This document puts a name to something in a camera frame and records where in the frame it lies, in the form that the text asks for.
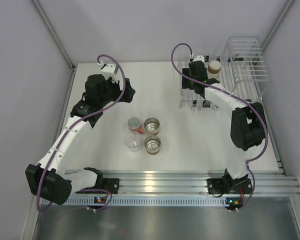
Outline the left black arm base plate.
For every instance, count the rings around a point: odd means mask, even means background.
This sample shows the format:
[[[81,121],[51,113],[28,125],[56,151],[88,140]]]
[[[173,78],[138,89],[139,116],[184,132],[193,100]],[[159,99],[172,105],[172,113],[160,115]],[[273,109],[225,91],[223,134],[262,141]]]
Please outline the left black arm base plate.
[[[98,178],[93,187],[84,188],[77,191],[77,194],[91,194],[91,193],[107,193],[118,194],[120,185],[119,178]]]

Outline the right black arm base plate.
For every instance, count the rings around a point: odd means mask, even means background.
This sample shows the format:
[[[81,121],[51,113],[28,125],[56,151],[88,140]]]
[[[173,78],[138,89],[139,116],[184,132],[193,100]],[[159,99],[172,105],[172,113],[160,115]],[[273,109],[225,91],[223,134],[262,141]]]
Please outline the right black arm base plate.
[[[207,179],[208,193],[216,198],[222,197],[227,187],[221,178],[209,178]]]

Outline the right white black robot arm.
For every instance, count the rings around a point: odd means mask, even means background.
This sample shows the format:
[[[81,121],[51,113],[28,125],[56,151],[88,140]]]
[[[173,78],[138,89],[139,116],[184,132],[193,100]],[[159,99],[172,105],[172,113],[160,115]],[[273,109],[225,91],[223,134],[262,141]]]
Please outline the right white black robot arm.
[[[221,178],[208,179],[208,191],[217,197],[227,193],[247,190],[249,163],[262,156],[252,157],[252,148],[268,145],[268,129],[261,103],[249,103],[228,92],[216,78],[209,78],[205,62],[199,56],[190,60],[182,70],[182,78],[189,81],[191,89],[205,101],[220,108],[230,117],[230,139],[234,154]]]

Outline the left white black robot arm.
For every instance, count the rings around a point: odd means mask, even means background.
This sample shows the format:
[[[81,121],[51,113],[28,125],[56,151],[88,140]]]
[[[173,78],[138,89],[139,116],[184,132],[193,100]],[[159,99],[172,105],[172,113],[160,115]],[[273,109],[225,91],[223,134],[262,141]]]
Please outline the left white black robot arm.
[[[88,76],[85,92],[72,108],[56,142],[36,165],[29,164],[25,169],[31,193],[57,205],[63,205],[72,193],[83,189],[99,193],[104,188],[104,176],[100,170],[85,167],[67,174],[67,166],[103,115],[102,109],[116,100],[130,103],[135,92],[128,78],[125,79],[125,90],[121,91],[119,83],[113,82],[111,77],[105,78],[102,74]]]

